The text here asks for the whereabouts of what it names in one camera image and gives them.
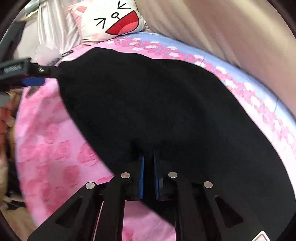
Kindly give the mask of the black pants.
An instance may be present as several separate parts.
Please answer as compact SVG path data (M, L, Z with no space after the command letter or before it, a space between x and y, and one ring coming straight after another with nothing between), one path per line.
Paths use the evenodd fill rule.
M211 72L188 62L93 48L58 67L60 95L114 174L158 152L192 182L246 201L271 240L294 240L295 194L272 144Z

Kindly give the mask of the cartoon cat face pillow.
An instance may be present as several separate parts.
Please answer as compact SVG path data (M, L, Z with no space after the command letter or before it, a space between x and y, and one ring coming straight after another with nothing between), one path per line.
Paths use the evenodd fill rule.
M68 10L85 46L147 29L135 1L81 1Z

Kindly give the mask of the beige curtain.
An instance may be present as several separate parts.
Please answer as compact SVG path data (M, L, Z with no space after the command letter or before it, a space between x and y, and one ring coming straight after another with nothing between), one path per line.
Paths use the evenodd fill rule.
M295 36L267 1L137 1L149 28L240 67L295 111Z

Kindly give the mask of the pink floral bed sheet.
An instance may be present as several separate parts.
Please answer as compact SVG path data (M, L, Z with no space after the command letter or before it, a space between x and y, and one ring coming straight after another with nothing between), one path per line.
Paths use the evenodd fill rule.
M210 148L214 159L195 158L212 183L239 192L260 218L272 240L295 214L295 194L284 194L282 181L295 185L295 118L275 94L253 76L203 50L158 34L131 34L93 45L120 53L168 59L198 66L217 77L223 90L217 99L231 98L243 118L259 128L260 137L246 133L231 142L236 112L222 108L226 137ZM16 166L25 203L41 225L83 184L109 181L113 171L97 156L69 116L58 82L46 79L35 93L26 88L16 117Z

